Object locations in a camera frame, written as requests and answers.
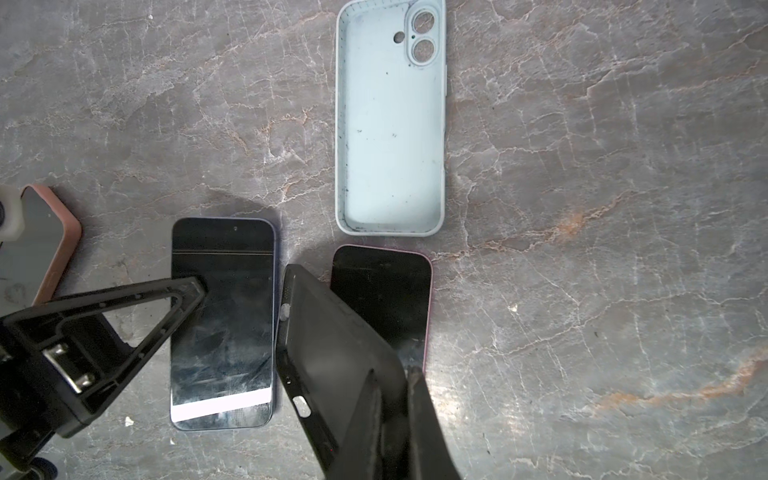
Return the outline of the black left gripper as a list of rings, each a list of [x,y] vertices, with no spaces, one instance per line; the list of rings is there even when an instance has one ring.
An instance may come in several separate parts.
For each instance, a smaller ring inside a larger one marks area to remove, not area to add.
[[[1,319],[1,472],[54,474],[39,452],[90,425],[203,303],[195,277],[61,297]]]

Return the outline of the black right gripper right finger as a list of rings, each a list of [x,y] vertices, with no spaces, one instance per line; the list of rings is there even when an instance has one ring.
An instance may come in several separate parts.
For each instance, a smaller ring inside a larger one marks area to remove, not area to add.
[[[409,368],[407,382],[409,478],[459,480],[423,371]]]

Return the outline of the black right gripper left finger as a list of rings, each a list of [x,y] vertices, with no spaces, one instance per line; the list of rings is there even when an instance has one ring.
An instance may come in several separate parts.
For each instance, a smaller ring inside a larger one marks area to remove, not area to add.
[[[382,392],[376,376],[373,371],[369,371],[342,446],[326,475],[327,479],[382,478],[382,402]]]

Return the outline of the black phone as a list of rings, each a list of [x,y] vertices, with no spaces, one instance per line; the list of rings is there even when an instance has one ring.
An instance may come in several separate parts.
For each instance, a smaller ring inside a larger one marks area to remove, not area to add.
[[[206,297],[173,333],[170,420],[182,431],[256,428],[275,404],[279,236],[265,219],[189,217],[172,229],[171,275]]]

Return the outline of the black phone case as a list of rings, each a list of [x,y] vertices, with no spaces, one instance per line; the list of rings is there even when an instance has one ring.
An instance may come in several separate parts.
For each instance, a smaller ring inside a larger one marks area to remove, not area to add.
[[[305,400],[299,421],[323,472],[338,458],[366,379],[381,391],[383,423],[405,413],[406,377],[390,345],[305,267],[283,279],[275,350],[290,399]]]

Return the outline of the light blue phone case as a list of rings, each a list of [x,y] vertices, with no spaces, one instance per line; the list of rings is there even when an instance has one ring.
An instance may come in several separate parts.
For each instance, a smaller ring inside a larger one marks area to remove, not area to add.
[[[442,227],[446,14],[443,1],[351,1],[337,16],[335,214],[348,235]]]

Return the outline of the phone in pink case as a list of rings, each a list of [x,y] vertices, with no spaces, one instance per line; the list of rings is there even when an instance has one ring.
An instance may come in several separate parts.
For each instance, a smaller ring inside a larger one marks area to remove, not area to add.
[[[82,226],[53,190],[41,184],[22,189],[25,229],[1,242],[1,314],[52,299],[82,235]]]

